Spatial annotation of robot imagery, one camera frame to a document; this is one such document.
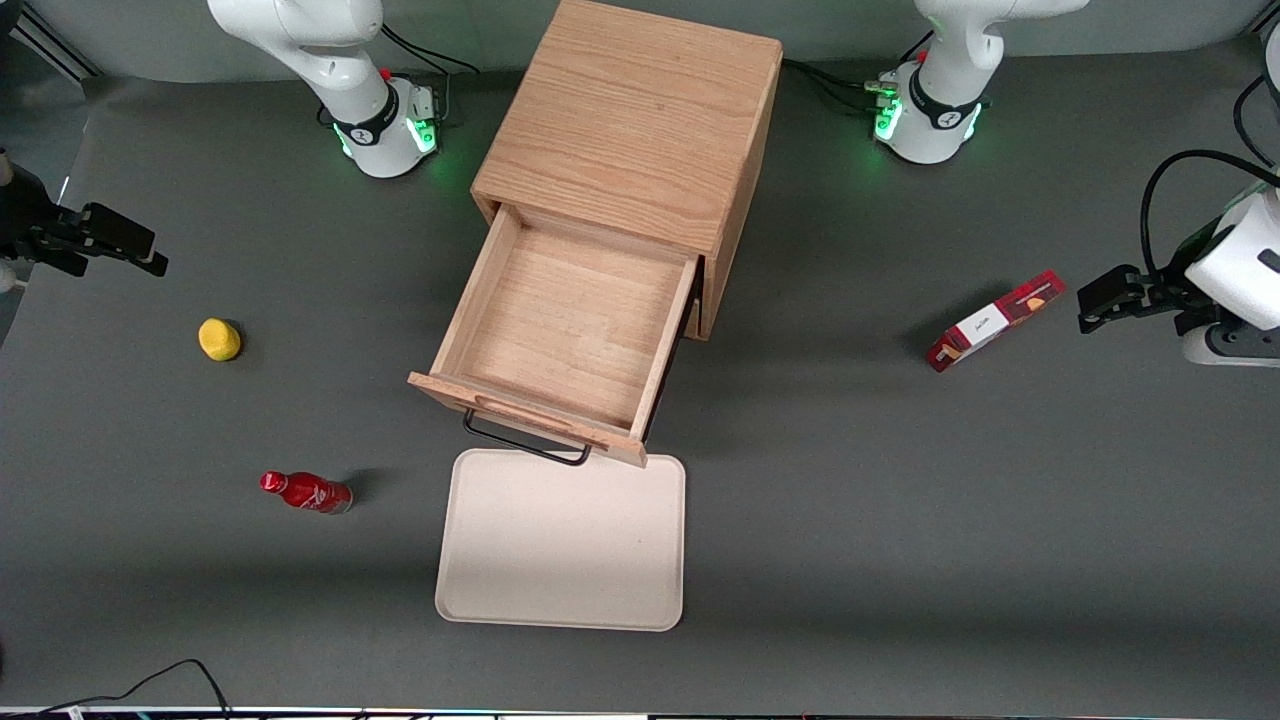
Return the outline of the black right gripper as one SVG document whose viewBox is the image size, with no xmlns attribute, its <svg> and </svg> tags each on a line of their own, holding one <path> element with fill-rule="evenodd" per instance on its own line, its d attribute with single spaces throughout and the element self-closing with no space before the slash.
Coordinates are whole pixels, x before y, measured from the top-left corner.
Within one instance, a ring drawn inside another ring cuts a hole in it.
<svg viewBox="0 0 1280 720">
<path fill-rule="evenodd" d="M 108 256 L 154 277 L 168 258 L 154 249 L 155 233 L 99 202 L 81 210 L 54 202 L 44 182 L 10 160 L 1 161 L 1 246 L 5 259 L 24 259 L 73 277 L 84 275 L 86 236 Z"/>
</svg>

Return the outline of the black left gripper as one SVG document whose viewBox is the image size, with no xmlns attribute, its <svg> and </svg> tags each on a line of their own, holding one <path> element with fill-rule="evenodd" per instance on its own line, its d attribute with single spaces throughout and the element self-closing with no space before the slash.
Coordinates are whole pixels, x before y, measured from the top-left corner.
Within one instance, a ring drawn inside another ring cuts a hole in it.
<svg viewBox="0 0 1280 720">
<path fill-rule="evenodd" d="M 1174 265 L 1146 272 L 1137 266 L 1115 266 L 1088 283 L 1087 296 L 1078 295 L 1076 301 L 1076 324 L 1082 334 L 1128 316 L 1146 319 L 1165 313 L 1172 314 L 1178 337 L 1219 323 L 1219 305 Z"/>
</svg>

